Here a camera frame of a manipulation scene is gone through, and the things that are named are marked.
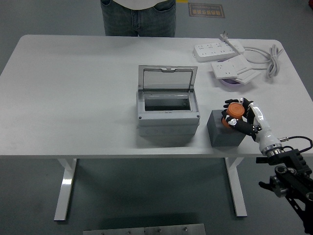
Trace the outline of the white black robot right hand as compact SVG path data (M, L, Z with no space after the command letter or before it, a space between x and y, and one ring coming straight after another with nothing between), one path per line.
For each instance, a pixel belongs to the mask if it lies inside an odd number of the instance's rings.
M226 109L228 109L231 104L239 104L244 108L244 120L227 113ZM269 152L283 152L280 140L272 133L269 123L260 107L255 102L249 101L244 97L229 99L225 101L224 109L222 116L229 127L252 137L252 139L259 144L259 150L264 156L267 156Z

